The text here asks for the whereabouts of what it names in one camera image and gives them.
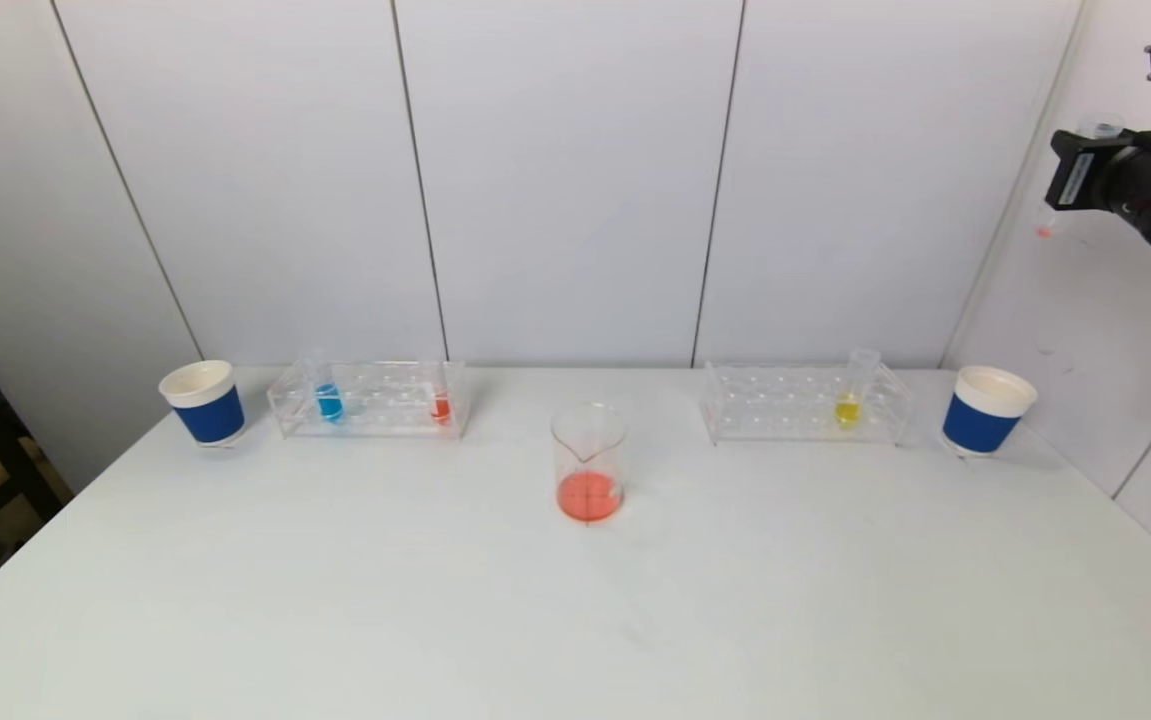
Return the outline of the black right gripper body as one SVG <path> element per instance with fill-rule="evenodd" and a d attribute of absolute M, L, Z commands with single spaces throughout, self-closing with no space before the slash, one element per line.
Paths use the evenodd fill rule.
<path fill-rule="evenodd" d="M 1122 210 L 1128 200 L 1111 190 L 1120 164 L 1136 154 L 1137 132 L 1125 129 L 1115 137 L 1087 137 L 1058 129 L 1050 150 L 1058 156 L 1045 199 L 1051 210 Z"/>

